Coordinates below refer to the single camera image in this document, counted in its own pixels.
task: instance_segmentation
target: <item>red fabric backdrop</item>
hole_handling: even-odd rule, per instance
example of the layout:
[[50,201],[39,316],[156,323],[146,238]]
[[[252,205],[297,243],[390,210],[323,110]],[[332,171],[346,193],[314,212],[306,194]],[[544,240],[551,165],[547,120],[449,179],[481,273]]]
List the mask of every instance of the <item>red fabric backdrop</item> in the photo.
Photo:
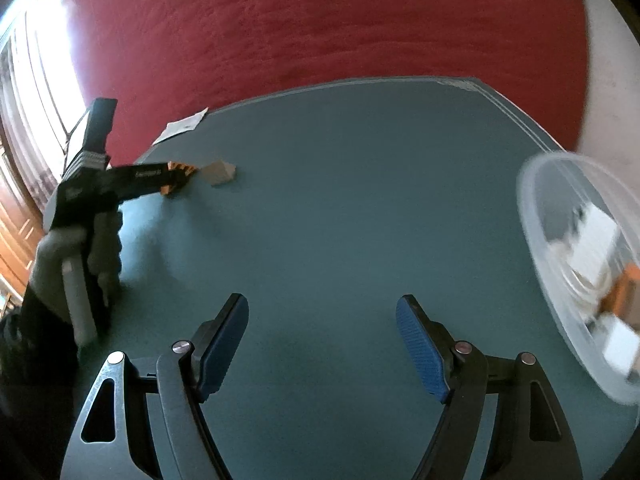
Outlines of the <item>red fabric backdrop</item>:
[[108,142],[115,164],[205,106],[358,76],[476,76],[565,147],[580,131],[582,0],[65,3],[85,100],[120,100]]

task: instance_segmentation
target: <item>gray glove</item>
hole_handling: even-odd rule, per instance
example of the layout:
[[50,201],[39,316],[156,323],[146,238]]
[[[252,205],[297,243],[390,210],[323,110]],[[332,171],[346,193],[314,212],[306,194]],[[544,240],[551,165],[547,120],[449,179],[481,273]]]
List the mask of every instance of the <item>gray glove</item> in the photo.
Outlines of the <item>gray glove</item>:
[[[121,227],[120,211],[98,213],[94,218],[94,238],[87,266],[89,272],[97,276],[107,306],[120,293],[118,274],[122,269],[122,244],[118,231]],[[78,254],[85,240],[86,231],[80,226],[51,230],[38,244],[29,277],[29,284],[39,300],[66,323],[71,323],[71,318],[62,281],[62,261]]]

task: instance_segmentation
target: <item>orange object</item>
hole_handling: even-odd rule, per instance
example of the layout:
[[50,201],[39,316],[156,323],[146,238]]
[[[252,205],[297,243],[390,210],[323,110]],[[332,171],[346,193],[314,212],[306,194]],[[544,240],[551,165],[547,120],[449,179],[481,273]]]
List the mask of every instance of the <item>orange object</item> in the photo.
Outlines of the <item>orange object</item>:
[[[194,174],[196,171],[198,171],[198,168],[196,166],[192,166],[191,164],[183,164],[181,162],[171,162],[169,161],[167,164],[167,167],[169,170],[183,170],[184,171],[184,176],[187,177],[187,179]],[[182,186],[162,186],[160,188],[160,194],[161,195],[168,195],[171,194],[172,192],[176,191],[179,187]]]
[[634,330],[640,330],[640,268],[636,264],[625,267],[600,301],[600,311],[610,312]]

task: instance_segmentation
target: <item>green table surface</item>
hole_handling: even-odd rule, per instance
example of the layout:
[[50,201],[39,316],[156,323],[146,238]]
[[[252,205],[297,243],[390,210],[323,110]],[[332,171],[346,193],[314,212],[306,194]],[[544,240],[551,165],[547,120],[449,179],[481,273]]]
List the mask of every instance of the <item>green table surface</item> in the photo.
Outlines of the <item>green table surface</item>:
[[[636,409],[609,400],[578,364],[536,279],[516,176],[554,149],[477,80],[349,80],[217,110],[143,159],[222,158],[238,176],[219,187],[196,177],[172,199],[123,205],[126,293],[108,339],[83,351],[82,380],[110,351],[165,351],[240,292],[249,325],[203,405],[234,478],[409,479],[442,410],[396,329],[396,301],[411,293],[485,354],[533,352],[584,477],[599,478]],[[482,471],[495,397],[467,479]]]

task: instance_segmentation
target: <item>plastic container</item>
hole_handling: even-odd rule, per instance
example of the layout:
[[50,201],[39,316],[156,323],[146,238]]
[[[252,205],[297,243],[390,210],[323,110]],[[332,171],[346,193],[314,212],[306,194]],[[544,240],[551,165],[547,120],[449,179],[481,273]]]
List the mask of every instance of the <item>plastic container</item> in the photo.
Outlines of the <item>plastic container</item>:
[[640,378],[622,376],[609,367],[585,325],[575,289],[562,273],[553,246],[566,239],[575,211],[593,203],[620,226],[609,259],[611,276],[629,262],[640,263],[640,202],[594,160],[575,153],[551,152],[528,160],[518,178],[518,208],[540,287],[558,330],[598,386],[621,404],[640,404]]

